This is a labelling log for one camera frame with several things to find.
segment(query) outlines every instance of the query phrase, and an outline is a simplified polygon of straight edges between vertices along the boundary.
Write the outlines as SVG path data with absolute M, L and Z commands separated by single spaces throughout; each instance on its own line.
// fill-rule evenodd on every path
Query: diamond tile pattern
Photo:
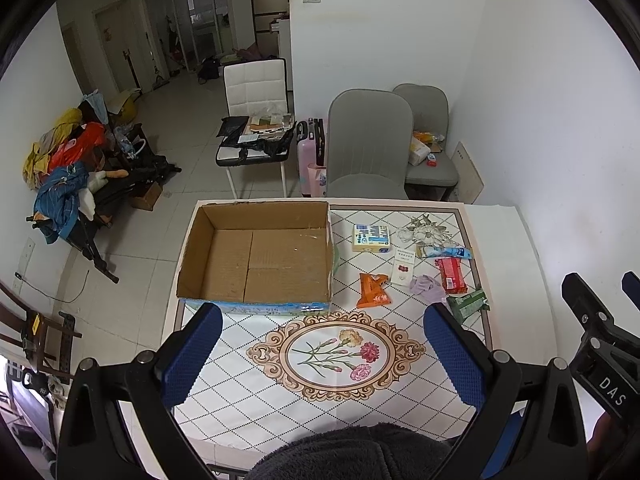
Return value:
M 408 247 L 396 236 L 398 229 L 423 211 L 348 211 L 334 210 L 332 222 L 340 267 L 334 277 L 333 307 L 350 312 L 360 298 L 360 273 L 391 274 L 392 254 L 354 253 L 351 234 L 355 223 L 386 224 L 395 246 Z M 463 244 L 452 213 L 429 212 L 432 220 L 447 227 L 453 239 Z M 415 274 L 438 277 L 432 260 L 417 260 Z M 465 282 L 474 290 L 474 278 L 468 263 L 462 263 Z M 373 318 L 407 330 L 409 336 L 427 349 L 411 372 L 387 390 L 363 401 L 309 402 L 267 378 L 260 367 L 246 357 L 246 348 L 262 341 L 264 335 L 285 324 L 289 318 L 223 315 L 220 341 L 200 372 L 186 402 L 175 409 L 176 421 L 186 434 L 221 446 L 271 452 L 287 442 L 349 425 L 373 426 L 392 422 L 437 440 L 462 433 L 474 409 L 462 403 L 431 346 L 425 341 L 422 316 L 427 305 L 402 286 L 389 286 L 393 303 L 367 309 Z M 182 325 L 193 310 L 186 306 Z M 466 320 L 484 341 L 480 314 Z

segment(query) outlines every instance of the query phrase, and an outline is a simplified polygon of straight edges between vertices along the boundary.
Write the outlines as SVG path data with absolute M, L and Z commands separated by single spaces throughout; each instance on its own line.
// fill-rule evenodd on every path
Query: green snack package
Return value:
M 453 317 L 460 324 L 482 308 L 489 310 L 489 306 L 486 304 L 486 294 L 481 288 L 458 298 L 448 296 L 447 303 L 449 303 Z

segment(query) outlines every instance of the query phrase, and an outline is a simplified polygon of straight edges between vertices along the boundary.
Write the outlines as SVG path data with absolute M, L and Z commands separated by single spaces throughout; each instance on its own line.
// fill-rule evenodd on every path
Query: yellow cloth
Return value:
M 47 173 L 49 167 L 49 155 L 58 149 L 58 146 L 67 140 L 68 136 L 82 121 L 82 112 L 78 108 L 69 108 L 55 123 L 52 130 L 44 134 L 39 142 L 31 145 L 31 151 L 27 155 L 22 167 L 22 178 L 29 189 L 40 187 L 39 173 Z
M 78 108 L 69 108 L 63 113 L 53 126 L 53 142 L 47 153 L 55 152 L 81 121 L 82 112 Z

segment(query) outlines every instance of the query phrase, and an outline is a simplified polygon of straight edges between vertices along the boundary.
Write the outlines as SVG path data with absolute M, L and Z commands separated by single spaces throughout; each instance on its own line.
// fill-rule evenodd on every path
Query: ornate oval frame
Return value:
M 382 370 L 357 384 L 327 387 L 298 375 L 289 365 L 287 354 L 291 345 L 311 330 L 328 326 L 357 328 L 379 337 L 388 350 Z M 389 325 L 384 319 L 371 319 L 365 312 L 333 312 L 325 316 L 307 316 L 289 321 L 269 332 L 265 341 L 246 351 L 247 357 L 263 368 L 264 374 L 291 392 L 299 392 L 308 400 L 366 400 L 376 390 L 388 388 L 409 373 L 411 363 L 424 355 L 424 345 L 409 339 L 407 332 Z

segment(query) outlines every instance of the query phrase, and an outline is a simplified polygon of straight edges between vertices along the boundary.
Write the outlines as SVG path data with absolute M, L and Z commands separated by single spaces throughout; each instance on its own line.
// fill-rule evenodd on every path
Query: white card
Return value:
M 391 283 L 409 286 L 414 278 L 415 253 L 396 248 Z
M 241 135 L 240 137 L 238 137 L 238 144 L 242 144 L 244 142 L 254 142 L 254 140 L 258 140 L 258 134 Z

